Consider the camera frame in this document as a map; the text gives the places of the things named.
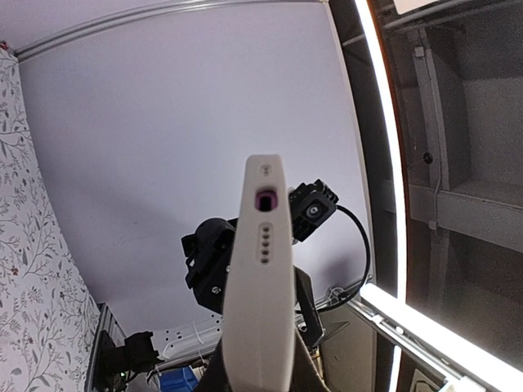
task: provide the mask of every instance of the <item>black bracket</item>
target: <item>black bracket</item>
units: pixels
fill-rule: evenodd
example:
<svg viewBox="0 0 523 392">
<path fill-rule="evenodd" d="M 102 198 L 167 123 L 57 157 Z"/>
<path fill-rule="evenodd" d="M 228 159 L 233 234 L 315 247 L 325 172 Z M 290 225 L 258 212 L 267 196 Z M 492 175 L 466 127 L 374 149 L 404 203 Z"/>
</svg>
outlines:
<svg viewBox="0 0 523 392">
<path fill-rule="evenodd" d="M 109 374 L 133 371 L 150 372 L 161 363 L 159 353 L 153 348 L 153 332 L 139 332 L 126 338 L 121 347 L 108 347 L 101 350 L 101 360 Z"/>
<path fill-rule="evenodd" d="M 299 328 L 299 332 L 305 345 L 311 349 L 316 347 L 324 336 L 324 328 L 314 304 L 311 277 L 298 267 L 294 267 L 294 283 L 296 285 L 296 299 L 300 304 L 305 322 L 305 326 Z"/>
</svg>

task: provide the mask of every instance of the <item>white ceiling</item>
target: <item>white ceiling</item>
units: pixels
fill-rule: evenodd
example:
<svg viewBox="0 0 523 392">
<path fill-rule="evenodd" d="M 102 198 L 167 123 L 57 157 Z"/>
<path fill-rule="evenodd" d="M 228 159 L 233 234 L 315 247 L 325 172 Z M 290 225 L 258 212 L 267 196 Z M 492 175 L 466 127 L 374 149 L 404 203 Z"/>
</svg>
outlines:
<svg viewBox="0 0 523 392">
<path fill-rule="evenodd" d="M 0 3 L 0 39 L 19 49 L 63 29 L 158 1 L 2 0 Z"/>
<path fill-rule="evenodd" d="M 29 2 L 19 3 L 8 3 L 12 15 L 27 16 Z M 64 3 L 64 20 L 77 23 L 123 2 L 75 2 L 80 12 Z M 46 12 L 36 25 L 10 18 L 11 45 L 69 27 L 49 26 Z M 20 65 L 60 227 L 126 333 L 206 318 L 184 282 L 180 237 L 209 217 L 237 216 L 250 154 L 282 155 L 289 186 L 321 178 L 368 225 L 335 34 L 325 4 L 257 4 L 126 24 Z M 338 214 L 294 250 L 318 297 L 363 271 L 359 234 Z"/>
</svg>

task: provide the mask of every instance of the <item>blue container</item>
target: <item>blue container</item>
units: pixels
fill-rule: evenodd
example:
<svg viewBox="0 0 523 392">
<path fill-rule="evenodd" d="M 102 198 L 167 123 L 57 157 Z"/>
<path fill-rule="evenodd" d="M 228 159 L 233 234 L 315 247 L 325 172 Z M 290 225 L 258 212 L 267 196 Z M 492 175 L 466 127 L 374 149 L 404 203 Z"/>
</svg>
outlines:
<svg viewBox="0 0 523 392">
<path fill-rule="evenodd" d="M 190 367 L 162 373 L 160 377 L 160 390 L 162 392 L 192 392 L 198 380 Z"/>
</svg>

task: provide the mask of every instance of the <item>black camera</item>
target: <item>black camera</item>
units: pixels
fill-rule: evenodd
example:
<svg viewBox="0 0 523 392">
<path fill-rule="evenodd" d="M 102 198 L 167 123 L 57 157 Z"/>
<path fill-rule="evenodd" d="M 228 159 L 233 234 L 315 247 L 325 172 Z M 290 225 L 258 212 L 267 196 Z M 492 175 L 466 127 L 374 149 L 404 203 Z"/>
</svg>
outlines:
<svg viewBox="0 0 523 392">
<path fill-rule="evenodd" d="M 293 237 L 305 241 L 335 211 L 338 196 L 322 181 L 300 184 L 288 196 L 293 219 Z"/>
</svg>

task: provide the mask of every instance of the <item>floral wallpaper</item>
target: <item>floral wallpaper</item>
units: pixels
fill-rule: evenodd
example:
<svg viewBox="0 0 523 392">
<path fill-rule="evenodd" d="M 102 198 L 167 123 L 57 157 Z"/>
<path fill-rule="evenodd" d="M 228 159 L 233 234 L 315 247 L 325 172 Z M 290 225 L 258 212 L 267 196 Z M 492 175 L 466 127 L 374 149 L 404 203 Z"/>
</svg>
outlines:
<svg viewBox="0 0 523 392">
<path fill-rule="evenodd" d="M 99 312 L 56 222 L 0 49 L 0 391 L 83 391 Z"/>
</svg>

